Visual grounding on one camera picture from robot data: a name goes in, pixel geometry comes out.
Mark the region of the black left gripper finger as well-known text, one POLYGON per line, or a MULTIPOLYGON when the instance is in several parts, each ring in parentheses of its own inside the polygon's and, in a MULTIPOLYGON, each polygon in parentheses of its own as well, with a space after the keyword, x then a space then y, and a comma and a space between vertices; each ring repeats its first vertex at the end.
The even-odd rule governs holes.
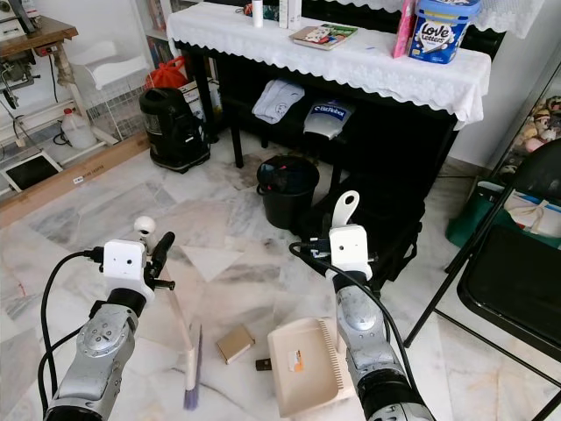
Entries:
POLYGON ((163 274, 166 265, 168 250, 172 248, 175 240, 175 233, 166 232, 151 252, 151 278, 156 280, 158 276, 163 274))

